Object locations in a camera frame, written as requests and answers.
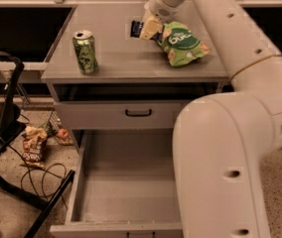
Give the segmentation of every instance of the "cable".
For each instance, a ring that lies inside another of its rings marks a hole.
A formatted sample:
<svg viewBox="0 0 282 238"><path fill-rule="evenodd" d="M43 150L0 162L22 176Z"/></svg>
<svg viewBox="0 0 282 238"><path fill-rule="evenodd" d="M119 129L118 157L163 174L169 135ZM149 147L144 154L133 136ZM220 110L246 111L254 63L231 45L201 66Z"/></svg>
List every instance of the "cable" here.
<svg viewBox="0 0 282 238"><path fill-rule="evenodd" d="M3 138L2 138L1 136L0 136L0 141L1 141L3 144L6 144L6 142L3 140ZM54 193L49 194L49 195L46 195L45 192L44 192L44 178L45 178L45 175L46 175L46 174L50 174L50 175L52 175L52 176L55 176L55 177L61 179L61 180L62 180L62 181L61 181L61 184L62 184L63 180L65 179L65 177L66 177L66 175L67 175L67 168L66 168L65 165L59 164L59 163L55 163L55 164L50 165L46 170L43 171L44 173L43 173L42 181L41 181L42 193L43 193L43 195L39 195L39 193L37 192L37 190L36 190L36 188L35 188L35 185L34 185L34 182L33 182L32 176L31 176L31 172L33 172L33 171L40 171L40 170L31 170L30 167L28 166L27 162L26 162L26 161L24 160L24 158L22 157L22 155L21 155L14 147L12 147L11 144L9 144L8 147L9 147L14 153L16 153L16 154L20 157L20 159L24 162L25 167L28 169L28 171L27 171L26 173L24 173L23 176L22 176L22 178L21 178L21 189L22 189L23 191L26 191L26 190L23 188L23 179L24 179L24 177L25 177L26 175L29 175L29 179L30 179L30 183L31 183L31 185L32 185L32 188L33 188L35 194L36 194L38 197L45 197L46 200L48 200L48 197L49 197L49 196L54 195L54 194L58 191L59 188L58 188ZM64 167L64 176L63 176L63 177L60 177L60 176L58 176L58 175L56 175L56 174L50 172L50 169L51 169L52 167L54 167L54 166L62 166L62 167ZM63 203L64 203L66 209L68 210L68 206L67 206L67 204L66 204L65 199L64 199L63 196L62 196L62 200L63 200Z"/></svg>

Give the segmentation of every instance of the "drawer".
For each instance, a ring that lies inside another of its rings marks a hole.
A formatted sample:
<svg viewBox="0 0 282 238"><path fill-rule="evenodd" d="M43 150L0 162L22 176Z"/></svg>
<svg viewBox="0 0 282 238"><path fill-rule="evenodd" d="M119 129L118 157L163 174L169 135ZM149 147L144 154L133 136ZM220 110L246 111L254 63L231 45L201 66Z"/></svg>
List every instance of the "drawer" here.
<svg viewBox="0 0 282 238"><path fill-rule="evenodd" d="M63 104L55 108L63 125L80 129L150 129L173 128L184 104L124 103L124 104Z"/></svg>
<svg viewBox="0 0 282 238"><path fill-rule="evenodd" d="M217 82L55 83L51 92L60 102L193 100L217 90Z"/></svg>
<svg viewBox="0 0 282 238"><path fill-rule="evenodd" d="M85 131L55 237L182 238L172 129Z"/></svg>

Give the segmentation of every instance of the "soda can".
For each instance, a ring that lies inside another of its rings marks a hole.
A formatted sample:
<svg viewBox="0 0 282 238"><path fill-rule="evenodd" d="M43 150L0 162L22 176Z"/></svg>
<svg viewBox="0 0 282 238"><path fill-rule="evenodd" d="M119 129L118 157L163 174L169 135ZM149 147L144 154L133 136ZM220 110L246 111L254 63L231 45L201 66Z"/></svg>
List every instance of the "soda can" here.
<svg viewBox="0 0 282 238"><path fill-rule="evenodd" d="M80 30L73 34L72 43L79 69L83 74L90 74L98 69L95 58L94 37L91 31Z"/></svg>

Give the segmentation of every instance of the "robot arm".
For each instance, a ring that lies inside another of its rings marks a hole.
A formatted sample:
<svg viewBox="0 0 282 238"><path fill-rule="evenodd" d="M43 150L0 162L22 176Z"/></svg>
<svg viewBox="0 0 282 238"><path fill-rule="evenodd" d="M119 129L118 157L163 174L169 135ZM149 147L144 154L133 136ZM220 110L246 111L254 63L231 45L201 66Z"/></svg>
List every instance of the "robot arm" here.
<svg viewBox="0 0 282 238"><path fill-rule="evenodd" d="M183 1L149 0L144 20ZM184 236L268 238L259 163L282 146L282 54L235 0L192 1L235 92L191 102L175 124Z"/></svg>

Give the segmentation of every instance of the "cabinet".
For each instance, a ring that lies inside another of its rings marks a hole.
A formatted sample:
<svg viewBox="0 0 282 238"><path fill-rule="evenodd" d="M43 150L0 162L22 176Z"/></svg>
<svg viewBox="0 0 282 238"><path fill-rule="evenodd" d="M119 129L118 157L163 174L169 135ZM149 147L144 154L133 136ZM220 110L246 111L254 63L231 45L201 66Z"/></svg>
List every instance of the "cabinet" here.
<svg viewBox="0 0 282 238"><path fill-rule="evenodd" d="M42 80L78 150L65 225L56 237L183 237L175 185L172 135L182 108L221 91L228 79L191 2L177 19L211 46L180 68L153 41L131 39L142 0L77 5ZM193 11L194 17L186 12ZM99 71L80 73L72 33L91 30Z"/></svg>

